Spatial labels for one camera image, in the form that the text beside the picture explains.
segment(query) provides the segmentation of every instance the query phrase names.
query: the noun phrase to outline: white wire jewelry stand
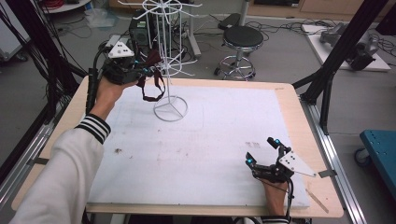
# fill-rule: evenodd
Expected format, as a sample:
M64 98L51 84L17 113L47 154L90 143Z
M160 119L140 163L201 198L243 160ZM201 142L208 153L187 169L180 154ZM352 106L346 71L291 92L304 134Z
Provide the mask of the white wire jewelry stand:
M168 34L172 34L172 25L171 25L171 16L178 15L180 17L180 13L184 13L191 17L196 17L183 11L183 7L200 7L201 5L191 5L191 4L183 4L177 0L169 0L169 1L153 1L153 0L145 0L143 3L123 3L120 0L118 1L122 5L135 5L142 6L146 11L140 15L139 17L133 18L135 20L139 20L143 16L147 17L147 21L149 24L148 14L151 13L156 17L156 28L157 28L157 42L159 47L159 52L162 61L156 64L156 67L160 70L162 76L166 76L166 95L159 100L154 105L154 113L155 115L164 121L177 121L183 119L188 112L189 106L187 102L177 96L170 94L170 85L172 84L171 76L174 76L178 73L182 73L187 76L194 76L192 74L181 71L184 64L195 63L197 60L193 62L183 63L181 61L181 55L184 52L184 49L181 46L181 19L179 19L179 40L178 40L178 54L176 56L172 56L172 38L167 36ZM148 29L148 38L150 38L151 34L149 33L150 29Z

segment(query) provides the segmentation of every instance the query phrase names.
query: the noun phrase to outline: human hand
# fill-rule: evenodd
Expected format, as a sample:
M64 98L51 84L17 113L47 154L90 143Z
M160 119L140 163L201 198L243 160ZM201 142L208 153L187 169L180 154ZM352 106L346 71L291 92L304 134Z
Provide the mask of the human hand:
M283 203L285 201L288 183L272 183L269 180L261 179L264 185L265 197L270 216L285 216Z
M91 110L91 114L105 120L113 109L116 101L122 96L122 92L137 84L137 81L123 85L117 85L110 82L106 77L102 77L98 91L96 93L96 103Z

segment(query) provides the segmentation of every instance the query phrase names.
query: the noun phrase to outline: black strap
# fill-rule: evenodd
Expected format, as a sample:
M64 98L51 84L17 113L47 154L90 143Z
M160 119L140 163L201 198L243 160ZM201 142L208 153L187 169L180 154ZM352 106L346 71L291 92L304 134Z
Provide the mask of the black strap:
M145 66L154 66L156 63L159 63L161 61L161 56L158 50L152 49L149 54L148 58L146 59ZM137 82L136 86L142 88L142 94L143 94L143 100L148 101L148 102L158 102L163 98L163 95L165 94L165 83L163 82L163 75L161 74L161 71L156 69L154 71L154 84L155 86L161 91L161 94L158 95L157 97L151 97L151 96L146 96L145 94L145 85L146 85L146 77L141 77L139 78L139 81Z

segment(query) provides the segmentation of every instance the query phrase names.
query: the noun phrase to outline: metal stool legs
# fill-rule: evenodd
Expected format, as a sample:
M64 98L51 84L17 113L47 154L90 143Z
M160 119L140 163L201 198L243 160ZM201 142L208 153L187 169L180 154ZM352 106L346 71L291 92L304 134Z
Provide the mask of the metal stool legs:
M256 76L253 63L248 58L243 57L242 51L238 51L236 55L228 56L221 60L215 75L219 75L220 72L224 74L223 79L236 77L248 81L248 78Z

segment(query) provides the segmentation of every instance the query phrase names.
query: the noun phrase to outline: stool seat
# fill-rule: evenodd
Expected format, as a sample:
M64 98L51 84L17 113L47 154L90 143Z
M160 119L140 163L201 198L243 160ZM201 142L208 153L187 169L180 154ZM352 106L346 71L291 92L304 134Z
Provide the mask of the stool seat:
M233 26L224 32L224 44L236 50L253 51L262 46L262 33L247 26Z

